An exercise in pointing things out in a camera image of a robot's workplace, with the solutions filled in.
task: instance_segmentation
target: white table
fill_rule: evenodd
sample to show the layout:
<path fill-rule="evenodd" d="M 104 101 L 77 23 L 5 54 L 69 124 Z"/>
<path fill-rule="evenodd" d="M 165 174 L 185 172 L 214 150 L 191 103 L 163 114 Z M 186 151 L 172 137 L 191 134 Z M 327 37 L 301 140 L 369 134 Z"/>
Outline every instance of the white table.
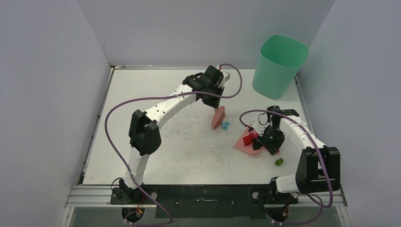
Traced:
<path fill-rule="evenodd" d="M 239 78 L 234 70 L 223 95 L 236 92 Z M 107 112 L 115 105 L 137 97 L 166 96 L 172 93 L 182 80 L 201 70 L 115 70 L 110 81 L 107 98 L 101 113 L 98 128 L 92 141 L 83 184 L 111 184 L 125 173 L 125 166 L 109 144 L 104 129 Z M 275 176 L 293 174 L 300 154 L 286 140 L 280 154 L 271 156 L 268 151 L 258 156 L 249 156 L 235 148 L 234 143 L 245 130 L 238 116 L 250 109 L 265 109 L 279 105 L 281 109 L 295 109 L 305 121 L 295 83 L 284 96 L 273 100 L 257 93 L 252 88 L 254 70 L 241 70 L 243 89 L 232 99 L 221 99 L 226 107 L 225 121 L 230 122 L 227 131 L 210 129 L 214 111 L 201 100 L 184 108 L 161 130 L 162 145 L 151 155 L 144 175 L 145 184 L 265 184 Z M 145 111 L 159 101 L 141 101 L 123 106 L 109 119 L 110 135 L 124 158 L 130 156 L 131 146 L 128 129 L 132 113 Z M 246 122 L 257 120 L 258 113 L 244 117 Z M 282 157 L 284 164 L 275 166 Z"/>

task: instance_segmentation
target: green bin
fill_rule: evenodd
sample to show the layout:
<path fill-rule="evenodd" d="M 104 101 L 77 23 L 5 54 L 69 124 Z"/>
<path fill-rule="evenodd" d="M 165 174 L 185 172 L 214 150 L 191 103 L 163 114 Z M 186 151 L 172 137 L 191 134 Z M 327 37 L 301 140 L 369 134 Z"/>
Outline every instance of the green bin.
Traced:
<path fill-rule="evenodd" d="M 253 76 L 253 88 L 269 98 L 280 98 L 308 53 L 305 44 L 286 36 L 273 35 L 261 48 Z"/>

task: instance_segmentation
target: gray wall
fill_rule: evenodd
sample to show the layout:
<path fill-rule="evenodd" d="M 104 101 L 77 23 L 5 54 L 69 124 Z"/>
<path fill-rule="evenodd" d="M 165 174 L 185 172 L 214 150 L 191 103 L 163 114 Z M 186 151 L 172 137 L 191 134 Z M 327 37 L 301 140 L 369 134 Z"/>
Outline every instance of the gray wall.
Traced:
<path fill-rule="evenodd" d="M 75 0 L 0 1 L 0 226 L 60 224 L 109 72 Z"/>
<path fill-rule="evenodd" d="M 337 0 L 300 82 L 319 138 L 341 151 L 353 226 L 400 226 L 401 1 Z"/>
<path fill-rule="evenodd" d="M 77 0 L 113 65 L 254 67 L 274 34 L 310 45 L 335 0 Z"/>

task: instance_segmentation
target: purple cable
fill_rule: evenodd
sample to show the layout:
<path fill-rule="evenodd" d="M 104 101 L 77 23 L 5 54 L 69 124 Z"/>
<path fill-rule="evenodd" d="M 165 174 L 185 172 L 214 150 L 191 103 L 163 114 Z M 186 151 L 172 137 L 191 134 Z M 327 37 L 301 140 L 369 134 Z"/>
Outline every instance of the purple cable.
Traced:
<path fill-rule="evenodd" d="M 241 89 L 242 89 L 242 75 L 241 75 L 239 69 L 238 69 L 237 67 L 235 67 L 234 65 L 232 65 L 232 64 L 224 63 L 224 64 L 221 64 L 220 66 L 226 66 L 226 65 L 227 65 L 227 66 L 230 66 L 230 67 L 232 67 L 232 68 L 234 68 L 234 69 L 237 71 L 238 76 L 239 76 L 239 79 L 240 79 L 240 84 L 239 84 L 238 91 L 235 92 L 235 94 L 233 94 L 233 95 L 231 95 L 231 96 L 219 96 L 219 95 L 215 95 L 215 94 L 212 94 L 212 93 L 209 93 L 209 92 L 191 91 L 191 92 L 180 93 L 180 94 L 173 95 L 173 96 L 135 98 L 135 99 L 131 99 L 131 100 L 128 100 L 128 101 L 125 101 L 125 102 L 122 102 L 122 103 L 116 105 L 115 107 L 113 107 L 113 108 L 107 113 L 106 118 L 105 118 L 105 132 L 106 132 L 106 137 L 107 137 L 107 139 L 109 140 L 110 144 L 112 145 L 114 151 L 117 153 L 117 155 L 120 157 L 120 159 L 121 159 L 122 162 L 124 163 L 125 167 L 127 167 L 128 171 L 130 172 L 131 180 L 134 182 L 135 186 L 137 186 L 137 188 L 139 188 L 139 190 L 140 190 L 141 192 L 143 192 L 150 200 L 152 200 L 157 206 L 159 206 L 159 207 L 163 210 L 163 212 L 168 216 L 168 218 L 170 219 L 170 221 L 168 221 L 168 222 L 163 222 L 163 223 L 158 223 L 158 224 L 136 224 L 136 223 L 132 223 L 134 226 L 163 226 L 163 225 L 168 225 L 168 224 L 170 224 L 170 223 L 173 222 L 173 218 L 171 217 L 170 213 L 169 213 L 158 201 L 156 201 L 155 199 L 153 199 L 153 198 L 152 198 L 145 190 L 143 190 L 143 188 L 136 182 L 134 176 L 133 176 L 132 173 L 131 173 L 132 170 L 131 170 L 130 166 L 128 165 L 127 161 L 125 161 L 125 159 L 124 159 L 124 157 L 121 155 L 121 153 L 118 151 L 117 147 L 114 145 L 114 143 L 113 143 L 113 141 L 112 141 L 112 139 L 111 139 L 111 137 L 110 137 L 110 135 L 109 135 L 108 128 L 107 128 L 107 122 L 108 122 L 108 120 L 109 120 L 109 117 L 110 117 L 111 113 L 112 113 L 114 110 L 116 110 L 117 108 L 119 108 L 119 107 L 121 107 L 121 106 L 123 106 L 123 105 L 125 105 L 125 104 L 133 103 L 133 102 L 137 102 L 137 101 L 143 101 L 143 100 L 170 99 L 170 98 L 175 98 L 175 97 L 177 97 L 177 96 L 185 96 L 185 95 L 192 95 L 192 94 L 208 95 L 208 96 L 213 96 L 213 97 L 217 97 L 217 98 L 233 98 L 233 97 L 235 97 L 236 95 L 238 95 L 238 93 L 239 93 L 239 92 L 241 91 Z M 134 213 L 135 213 L 135 212 L 129 213 L 128 215 L 125 216 L 124 219 L 127 219 L 131 214 L 134 214 Z"/>
<path fill-rule="evenodd" d="M 298 124 L 298 122 L 296 122 L 295 120 L 293 120 L 293 119 L 290 118 L 290 117 L 287 117 L 287 116 L 285 116 L 285 115 L 283 115 L 283 114 L 281 114 L 281 113 L 277 113 L 277 112 L 273 112 L 273 111 L 268 111 L 268 110 L 248 110 L 248 111 L 242 113 L 242 114 L 239 116 L 239 121 L 241 122 L 241 124 L 243 124 L 244 126 L 246 126 L 246 124 L 242 121 L 242 116 L 244 116 L 245 114 L 248 114 L 248 113 L 252 113 L 252 112 L 265 112 L 265 113 L 268 113 L 268 114 L 274 114 L 274 115 L 283 117 L 283 118 L 289 120 L 290 122 L 292 122 L 292 123 L 294 123 L 294 124 Z M 305 129 L 305 127 L 302 126 L 302 125 L 300 125 L 300 124 L 298 125 L 298 127 L 301 128 L 302 131 L 308 132 L 308 131 Z M 317 147 L 316 142 L 312 139 L 312 136 L 311 136 L 309 133 L 307 133 L 306 135 L 308 136 L 308 139 L 310 140 L 310 142 L 313 144 L 314 149 L 315 149 L 316 152 L 317 152 L 317 156 L 319 157 L 320 166 L 322 166 L 324 178 L 326 178 L 327 187 L 329 188 L 329 195 L 330 195 L 329 204 L 324 205 L 324 204 L 323 204 L 323 201 L 322 201 L 321 203 L 319 203 L 319 202 L 316 201 L 314 198 L 312 198 L 312 197 L 309 196 L 308 194 L 307 194 L 307 195 L 308 195 L 308 197 L 309 197 L 313 202 L 315 202 L 317 205 L 321 206 L 322 208 L 330 208 L 330 207 L 333 205 L 333 188 L 332 188 L 331 183 L 330 183 L 329 175 L 327 174 L 327 170 L 326 170 L 326 166 L 324 165 L 324 162 L 323 162 L 322 154 L 320 153 L 320 150 L 319 150 L 319 148 Z"/>
<path fill-rule="evenodd" d="M 318 199 L 320 200 L 320 202 L 323 204 L 323 200 L 322 200 L 319 196 L 317 196 L 317 195 L 315 195 L 315 194 L 311 194 L 311 195 L 314 196 L 314 197 L 316 197 L 316 198 L 318 198 Z M 321 206 L 321 207 L 320 207 L 319 213 L 318 213 L 313 219 L 311 219 L 311 220 L 304 221 L 304 222 L 288 222 L 288 223 L 287 223 L 287 222 L 286 222 L 286 223 L 278 222 L 278 221 L 274 220 L 274 223 L 277 223 L 277 224 L 280 224 L 280 223 L 281 223 L 281 224 L 284 225 L 284 226 L 287 226 L 287 225 L 306 225 L 306 224 L 309 224 L 309 223 L 312 223 L 312 222 L 316 221 L 316 220 L 321 216 L 322 212 L 323 212 L 323 207 Z"/>

